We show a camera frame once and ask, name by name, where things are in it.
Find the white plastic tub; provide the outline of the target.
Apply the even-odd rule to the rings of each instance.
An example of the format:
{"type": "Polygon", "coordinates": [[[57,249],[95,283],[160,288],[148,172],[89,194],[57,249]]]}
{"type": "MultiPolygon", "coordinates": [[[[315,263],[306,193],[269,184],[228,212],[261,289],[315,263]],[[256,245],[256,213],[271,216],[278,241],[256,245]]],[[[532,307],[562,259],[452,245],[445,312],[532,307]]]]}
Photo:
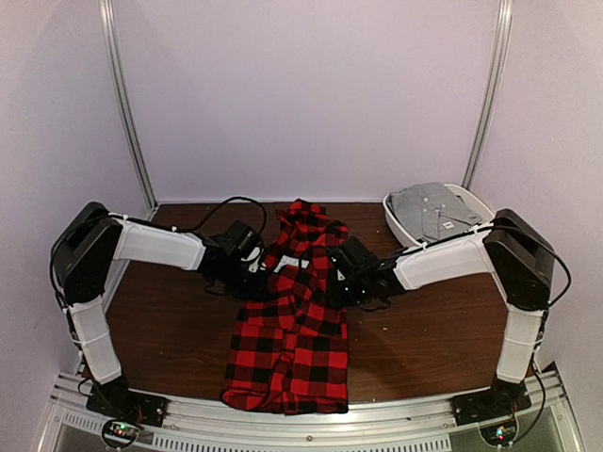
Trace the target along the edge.
{"type": "Polygon", "coordinates": [[[433,243],[490,222],[494,211],[461,186],[431,182],[384,196],[384,217],[404,247],[433,243]]]}

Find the red black plaid shirt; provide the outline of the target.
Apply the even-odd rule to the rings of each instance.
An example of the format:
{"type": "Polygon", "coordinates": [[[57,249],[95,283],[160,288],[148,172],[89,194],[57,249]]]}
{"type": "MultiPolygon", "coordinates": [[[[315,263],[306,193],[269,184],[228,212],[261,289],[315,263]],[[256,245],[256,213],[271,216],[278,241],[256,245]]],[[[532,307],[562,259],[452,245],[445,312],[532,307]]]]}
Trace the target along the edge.
{"type": "Polygon", "coordinates": [[[268,297],[244,301],[237,313],[220,399],[248,412],[345,413],[347,313],[329,302],[336,270],[328,252],[347,239],[348,226],[303,200],[276,216],[280,231],[260,270],[268,297]]]}

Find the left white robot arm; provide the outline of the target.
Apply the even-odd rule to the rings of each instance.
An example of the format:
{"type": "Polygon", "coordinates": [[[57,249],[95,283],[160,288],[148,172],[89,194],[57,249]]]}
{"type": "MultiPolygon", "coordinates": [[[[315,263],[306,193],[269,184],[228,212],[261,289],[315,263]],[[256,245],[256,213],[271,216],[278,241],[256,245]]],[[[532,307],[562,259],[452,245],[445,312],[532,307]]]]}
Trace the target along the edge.
{"type": "Polygon", "coordinates": [[[100,404],[116,418],[129,416],[135,397],[115,380],[123,375],[106,312],[131,263],[199,272],[227,289],[248,285],[263,252],[265,228],[237,219],[220,234],[181,228],[110,211],[89,202],[50,251],[50,281],[72,341],[92,380],[103,385],[100,404]]]}

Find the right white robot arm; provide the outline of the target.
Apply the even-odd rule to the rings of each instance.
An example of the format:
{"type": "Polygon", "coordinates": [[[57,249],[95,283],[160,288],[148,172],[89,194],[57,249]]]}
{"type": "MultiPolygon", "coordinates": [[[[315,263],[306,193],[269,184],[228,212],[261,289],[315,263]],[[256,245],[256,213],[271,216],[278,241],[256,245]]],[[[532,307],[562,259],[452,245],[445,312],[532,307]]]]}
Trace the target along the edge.
{"type": "Polygon", "coordinates": [[[498,383],[483,395],[489,414],[504,414],[519,399],[551,308],[556,258],[551,246],[511,209],[481,226],[443,240],[380,258],[352,236],[328,253],[333,265],[327,297],[335,309],[418,290],[433,283],[487,274],[508,314],[497,363],[498,383]]]}

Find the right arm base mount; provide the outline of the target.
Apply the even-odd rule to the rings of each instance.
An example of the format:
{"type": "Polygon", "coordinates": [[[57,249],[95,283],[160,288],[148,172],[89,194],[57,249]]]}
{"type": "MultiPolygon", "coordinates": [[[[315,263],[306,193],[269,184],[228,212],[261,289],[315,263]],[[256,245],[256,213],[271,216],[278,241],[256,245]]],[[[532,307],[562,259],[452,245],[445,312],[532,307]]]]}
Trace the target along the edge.
{"type": "Polygon", "coordinates": [[[454,396],[451,405],[459,427],[512,416],[530,408],[531,400],[524,381],[509,383],[494,378],[487,389],[454,396]]]}

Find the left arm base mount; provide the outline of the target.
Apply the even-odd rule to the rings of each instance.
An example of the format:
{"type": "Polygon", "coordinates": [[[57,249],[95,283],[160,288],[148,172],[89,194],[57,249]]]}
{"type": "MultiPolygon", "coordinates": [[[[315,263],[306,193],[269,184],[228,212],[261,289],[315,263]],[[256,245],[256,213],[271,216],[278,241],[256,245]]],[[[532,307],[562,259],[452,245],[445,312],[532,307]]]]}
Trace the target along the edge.
{"type": "Polygon", "coordinates": [[[87,377],[78,383],[77,391],[87,397],[86,408],[91,412],[139,426],[163,426],[168,399],[131,390],[125,376],[103,385],[87,377]]]}

